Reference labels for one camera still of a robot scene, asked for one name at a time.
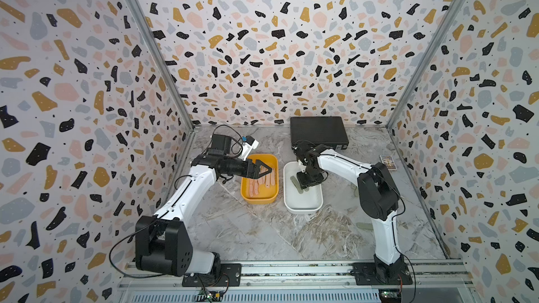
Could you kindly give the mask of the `pink folding knife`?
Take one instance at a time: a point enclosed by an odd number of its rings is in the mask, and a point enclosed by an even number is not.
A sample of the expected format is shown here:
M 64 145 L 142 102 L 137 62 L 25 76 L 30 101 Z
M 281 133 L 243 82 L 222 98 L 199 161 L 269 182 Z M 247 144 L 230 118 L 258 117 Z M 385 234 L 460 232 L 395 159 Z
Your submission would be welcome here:
M 273 187 L 276 185 L 277 181 L 277 172 L 273 170 L 270 174 L 270 185 Z
M 269 188 L 271 186 L 271 175 L 268 174 L 265 176 L 265 187 Z

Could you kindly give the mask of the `yellow plastic bin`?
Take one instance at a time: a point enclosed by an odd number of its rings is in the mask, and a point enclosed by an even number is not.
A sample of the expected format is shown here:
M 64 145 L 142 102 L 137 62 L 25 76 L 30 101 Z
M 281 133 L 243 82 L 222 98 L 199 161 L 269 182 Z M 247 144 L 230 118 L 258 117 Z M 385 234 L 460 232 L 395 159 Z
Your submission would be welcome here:
M 273 203 L 279 193 L 279 165 L 278 160 L 273 154 L 251 154 L 249 159 L 256 161 L 257 159 L 263 161 L 277 172 L 277 183 L 275 186 L 265 187 L 265 177 L 261 178 L 262 183 L 260 185 L 260 194 L 254 198 L 250 198 L 248 195 L 248 184 L 252 179 L 243 178 L 241 180 L 241 195 L 247 203 L 252 205 L 265 205 Z

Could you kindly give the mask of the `green folding knife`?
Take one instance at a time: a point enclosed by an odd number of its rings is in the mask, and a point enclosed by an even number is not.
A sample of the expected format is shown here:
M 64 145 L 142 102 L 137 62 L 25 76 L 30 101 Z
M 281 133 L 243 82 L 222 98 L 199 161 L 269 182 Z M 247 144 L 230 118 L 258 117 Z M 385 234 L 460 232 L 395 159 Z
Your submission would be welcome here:
M 302 194 L 303 193 L 303 188 L 301 187 L 300 182 L 298 181 L 296 176 L 294 176 L 294 175 L 291 176 L 291 182 L 292 182 L 293 186 L 296 188 L 297 193 Z

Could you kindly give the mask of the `white plastic bin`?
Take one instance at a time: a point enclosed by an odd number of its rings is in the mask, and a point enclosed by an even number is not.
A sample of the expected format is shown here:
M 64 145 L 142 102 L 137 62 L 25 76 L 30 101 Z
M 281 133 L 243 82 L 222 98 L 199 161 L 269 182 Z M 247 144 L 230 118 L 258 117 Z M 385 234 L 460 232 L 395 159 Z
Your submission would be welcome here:
M 283 168 L 284 204 L 287 210 L 295 215 L 314 214 L 324 205 L 321 185 L 303 189 L 303 193 L 297 193 L 291 182 L 291 176 L 296 176 L 302 170 L 297 161 L 287 163 Z

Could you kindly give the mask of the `long pink sheathed knife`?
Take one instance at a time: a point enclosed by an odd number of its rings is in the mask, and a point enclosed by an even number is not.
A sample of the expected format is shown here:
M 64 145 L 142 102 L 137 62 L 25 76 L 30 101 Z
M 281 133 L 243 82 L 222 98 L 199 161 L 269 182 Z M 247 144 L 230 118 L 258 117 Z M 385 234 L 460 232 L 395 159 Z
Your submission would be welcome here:
M 250 198 L 256 197 L 253 193 L 254 182 L 255 180 L 250 180 L 248 184 L 248 195 Z

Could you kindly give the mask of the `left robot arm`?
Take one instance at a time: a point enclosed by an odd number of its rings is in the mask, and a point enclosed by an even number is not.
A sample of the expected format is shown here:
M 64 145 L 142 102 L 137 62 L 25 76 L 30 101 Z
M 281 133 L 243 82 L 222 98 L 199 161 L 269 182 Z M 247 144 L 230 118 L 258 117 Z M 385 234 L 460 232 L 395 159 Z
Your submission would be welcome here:
M 258 147 L 252 136 L 234 137 L 213 132 L 209 145 L 190 164 L 188 174 L 171 198 L 153 215 L 143 215 L 133 234 L 139 279 L 200 275 L 210 282 L 222 276 L 220 255 L 199 251 L 192 245 L 187 225 L 204 195 L 219 179 L 235 176 L 257 180 L 271 174 L 265 162 L 250 159 Z

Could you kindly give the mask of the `green knife near arm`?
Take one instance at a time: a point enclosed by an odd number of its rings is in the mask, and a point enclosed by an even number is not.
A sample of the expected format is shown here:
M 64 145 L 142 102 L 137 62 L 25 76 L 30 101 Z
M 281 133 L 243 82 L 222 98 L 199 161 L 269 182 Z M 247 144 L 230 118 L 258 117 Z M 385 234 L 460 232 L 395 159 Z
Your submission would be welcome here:
M 356 227 L 364 231 L 373 231 L 373 225 L 371 223 L 357 222 Z

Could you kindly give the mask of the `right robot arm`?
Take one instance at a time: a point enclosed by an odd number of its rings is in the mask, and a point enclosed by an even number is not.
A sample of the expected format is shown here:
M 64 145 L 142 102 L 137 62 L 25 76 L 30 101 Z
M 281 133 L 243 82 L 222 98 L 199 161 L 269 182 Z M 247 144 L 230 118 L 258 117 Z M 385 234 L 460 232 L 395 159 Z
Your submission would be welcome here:
M 307 189 L 325 181 L 333 173 L 355 183 L 359 203 L 370 217 L 376 242 L 374 274 L 382 283 L 390 283 L 406 274 L 405 258 L 399 249 L 395 217 L 401 195 L 387 166 L 367 164 L 337 153 L 323 144 L 299 141 L 293 152 L 301 165 L 296 174 L 297 186 Z

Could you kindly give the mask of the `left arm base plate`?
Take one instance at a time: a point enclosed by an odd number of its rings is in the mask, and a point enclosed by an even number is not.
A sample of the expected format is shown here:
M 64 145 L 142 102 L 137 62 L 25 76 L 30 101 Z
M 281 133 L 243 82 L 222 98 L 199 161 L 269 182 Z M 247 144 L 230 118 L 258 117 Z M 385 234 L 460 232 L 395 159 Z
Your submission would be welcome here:
M 241 282 L 241 271 L 241 263 L 219 264 L 208 274 L 186 274 L 182 280 L 182 287 L 238 287 Z

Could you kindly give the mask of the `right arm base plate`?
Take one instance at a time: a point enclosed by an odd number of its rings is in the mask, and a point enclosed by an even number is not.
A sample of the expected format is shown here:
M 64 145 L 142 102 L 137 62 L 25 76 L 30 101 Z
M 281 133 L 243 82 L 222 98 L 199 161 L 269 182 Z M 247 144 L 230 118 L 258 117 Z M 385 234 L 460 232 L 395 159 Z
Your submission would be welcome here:
M 412 272 L 405 262 L 392 265 L 376 262 L 352 264 L 351 275 L 358 286 L 400 286 L 414 283 Z

